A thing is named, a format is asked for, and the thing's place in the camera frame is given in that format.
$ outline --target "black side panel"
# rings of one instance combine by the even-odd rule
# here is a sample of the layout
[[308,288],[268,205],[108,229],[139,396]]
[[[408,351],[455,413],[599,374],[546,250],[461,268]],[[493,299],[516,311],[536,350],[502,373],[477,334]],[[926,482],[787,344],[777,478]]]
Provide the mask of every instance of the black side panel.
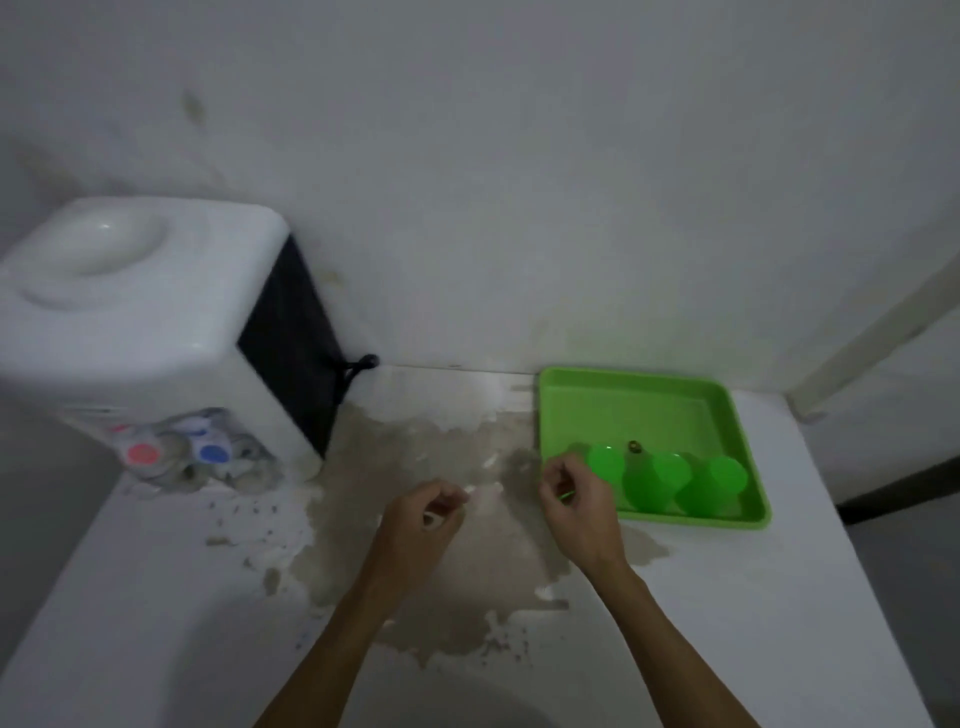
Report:
[[347,366],[293,236],[280,251],[239,348],[320,455]]

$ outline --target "right hand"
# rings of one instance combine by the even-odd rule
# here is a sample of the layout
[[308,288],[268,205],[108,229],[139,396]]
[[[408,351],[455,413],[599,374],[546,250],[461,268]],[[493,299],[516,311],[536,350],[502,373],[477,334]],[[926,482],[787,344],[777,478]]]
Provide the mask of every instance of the right hand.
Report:
[[[565,502],[559,496],[574,491]],[[560,551],[587,576],[630,568],[616,519],[613,488],[593,474],[575,452],[552,457],[543,465],[540,503]]]

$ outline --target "hand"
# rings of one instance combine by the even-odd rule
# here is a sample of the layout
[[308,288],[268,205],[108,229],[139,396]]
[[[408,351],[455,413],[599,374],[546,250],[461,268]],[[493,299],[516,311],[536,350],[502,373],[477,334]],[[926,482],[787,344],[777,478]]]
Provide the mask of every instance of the hand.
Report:
[[[573,497],[559,496],[573,491]],[[613,488],[575,452],[543,465],[540,503],[560,551],[593,581],[601,572],[630,566],[616,519]]]
[[[356,583],[384,619],[440,562],[464,522],[463,506],[468,500],[462,488],[431,480],[387,506]],[[425,511],[445,517],[445,521],[427,530]]]

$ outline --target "green cup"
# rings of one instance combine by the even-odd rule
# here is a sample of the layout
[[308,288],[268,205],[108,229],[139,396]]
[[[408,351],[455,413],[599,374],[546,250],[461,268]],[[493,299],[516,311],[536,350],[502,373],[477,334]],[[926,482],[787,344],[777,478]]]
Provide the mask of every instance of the green cup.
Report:
[[677,494],[679,505],[688,516],[712,518],[733,505],[747,487],[747,469],[731,457],[712,457],[699,461],[687,457],[693,465],[690,484]]
[[663,513],[690,482],[690,464],[675,452],[644,452],[632,458],[623,492],[637,511]]
[[623,482],[623,472],[627,463],[623,453],[609,445],[594,445],[587,451],[587,466],[594,475],[613,485]]

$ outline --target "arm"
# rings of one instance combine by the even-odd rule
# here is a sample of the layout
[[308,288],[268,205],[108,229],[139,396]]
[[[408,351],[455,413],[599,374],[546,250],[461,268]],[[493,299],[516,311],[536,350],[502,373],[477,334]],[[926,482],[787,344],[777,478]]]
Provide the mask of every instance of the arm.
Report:
[[[574,495],[567,499],[570,491]],[[586,575],[620,627],[663,725],[757,728],[630,567],[610,485],[568,453],[543,467],[540,502],[560,550]]]
[[[356,581],[254,728],[335,728],[373,638],[437,566],[464,522],[467,499],[462,489],[433,480],[387,506]],[[439,528],[424,528],[427,510],[446,516]]]

